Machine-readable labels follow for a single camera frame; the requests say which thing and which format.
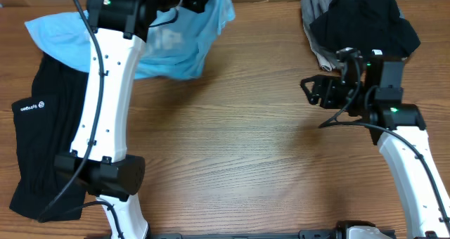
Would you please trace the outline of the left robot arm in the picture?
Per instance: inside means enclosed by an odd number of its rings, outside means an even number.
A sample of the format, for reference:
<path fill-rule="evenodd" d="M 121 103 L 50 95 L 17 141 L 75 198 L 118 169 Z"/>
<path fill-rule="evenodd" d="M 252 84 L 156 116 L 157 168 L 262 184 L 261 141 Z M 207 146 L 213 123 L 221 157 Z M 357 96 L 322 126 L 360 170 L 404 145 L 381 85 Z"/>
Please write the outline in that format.
<path fill-rule="evenodd" d="M 79 10 L 90 36 L 89 78 L 81 120 L 69 151 L 54 165 L 103 207 L 112 238 L 149 238 L 138 191 L 145 160 L 127 152 L 126 128 L 134 75 L 158 11 L 202 13 L 209 0 L 87 0 Z"/>

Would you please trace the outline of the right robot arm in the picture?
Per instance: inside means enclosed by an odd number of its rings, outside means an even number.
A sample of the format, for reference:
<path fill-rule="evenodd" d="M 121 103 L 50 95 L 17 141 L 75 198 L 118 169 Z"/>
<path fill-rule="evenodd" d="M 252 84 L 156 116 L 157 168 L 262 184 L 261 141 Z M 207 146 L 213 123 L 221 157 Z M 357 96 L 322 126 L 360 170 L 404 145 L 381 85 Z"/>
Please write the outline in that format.
<path fill-rule="evenodd" d="M 409 238 L 449 237 L 449 195 L 432 157 L 427 126 L 417 105 L 403 103 L 400 57 L 345 48 L 336 53 L 340 76 L 315 75 L 300 82 L 308 101 L 337 112 L 321 128 L 350 124 L 369 130 L 401 200 Z"/>

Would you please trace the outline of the light blue printed t-shirt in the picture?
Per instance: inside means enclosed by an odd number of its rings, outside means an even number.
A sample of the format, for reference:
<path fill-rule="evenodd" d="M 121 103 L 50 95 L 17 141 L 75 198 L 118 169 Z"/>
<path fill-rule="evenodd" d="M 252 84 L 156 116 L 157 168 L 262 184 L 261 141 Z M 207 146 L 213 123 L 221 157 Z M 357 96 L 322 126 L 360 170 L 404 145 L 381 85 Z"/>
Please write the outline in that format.
<path fill-rule="evenodd" d="M 209 0 L 202 13 L 184 6 L 157 12 L 135 78 L 199 78 L 211 45 L 235 16 L 232 0 Z M 44 53 L 75 70 L 89 71 L 90 36 L 80 14 L 47 15 L 27 21 L 25 26 Z"/>

